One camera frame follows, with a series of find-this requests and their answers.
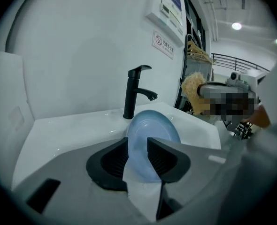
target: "metal railing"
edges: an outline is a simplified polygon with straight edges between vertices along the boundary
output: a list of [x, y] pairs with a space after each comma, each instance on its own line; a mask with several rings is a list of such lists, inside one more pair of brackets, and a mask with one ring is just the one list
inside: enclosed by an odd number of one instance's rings
[[253, 62], [248, 62], [246, 60], [235, 58], [223, 54], [212, 53], [213, 55], [213, 65], [221, 66], [225, 68], [230, 68], [235, 71], [243, 72], [249, 69], [258, 69], [261, 71], [268, 71], [264, 67], [261, 67]]

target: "sink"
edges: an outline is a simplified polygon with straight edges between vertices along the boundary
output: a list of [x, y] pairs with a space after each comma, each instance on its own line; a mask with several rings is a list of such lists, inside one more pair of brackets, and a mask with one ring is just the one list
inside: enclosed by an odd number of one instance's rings
[[[181, 143], [221, 149], [214, 125], [162, 102], [136, 106], [135, 114], [144, 110], [170, 119]], [[130, 122], [123, 118], [123, 109], [36, 120], [16, 163], [11, 189], [59, 154], [125, 137]]]

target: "white wall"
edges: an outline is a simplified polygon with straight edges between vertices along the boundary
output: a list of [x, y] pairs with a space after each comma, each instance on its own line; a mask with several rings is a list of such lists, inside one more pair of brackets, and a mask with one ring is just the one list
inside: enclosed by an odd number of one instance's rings
[[217, 73], [214, 74], [214, 82], [217, 82], [217, 83], [225, 83], [227, 78], [229, 78], [229, 76], [227, 77]]
[[[142, 64], [150, 65], [152, 70], [142, 72], [139, 86], [158, 93], [154, 102], [174, 105], [183, 47], [175, 46], [172, 60], [152, 46], [157, 27], [145, 18], [147, 3], [27, 2], [13, 29], [10, 52], [23, 58], [25, 85], [35, 119], [123, 107], [128, 70]], [[147, 103], [145, 96], [138, 95], [138, 105]]]
[[0, 184], [11, 187], [15, 165], [34, 123], [21, 56], [0, 52]]
[[[277, 54], [269, 50], [249, 43], [221, 38], [218, 42], [212, 42], [212, 53], [219, 53], [253, 62], [259, 66], [271, 70], [277, 62]], [[215, 74], [230, 76], [232, 69], [213, 66]]]

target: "plate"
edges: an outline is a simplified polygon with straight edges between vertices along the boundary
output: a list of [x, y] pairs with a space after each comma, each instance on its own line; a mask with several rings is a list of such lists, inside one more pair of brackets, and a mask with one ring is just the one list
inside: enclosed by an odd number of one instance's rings
[[144, 182], [161, 181], [148, 159], [147, 138], [161, 138], [180, 143], [178, 132], [171, 121], [160, 112], [142, 111], [132, 119], [127, 137], [128, 160], [132, 169]]

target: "black faucet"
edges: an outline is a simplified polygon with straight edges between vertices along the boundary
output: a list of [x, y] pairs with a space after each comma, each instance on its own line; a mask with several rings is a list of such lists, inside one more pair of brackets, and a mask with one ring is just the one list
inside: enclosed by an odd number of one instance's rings
[[139, 88], [140, 72], [147, 69], [151, 69], [151, 67], [148, 65], [141, 65], [128, 71], [128, 82], [123, 115], [123, 117], [126, 119], [133, 118], [138, 93], [146, 95], [150, 101], [157, 99], [157, 93], [147, 89]]

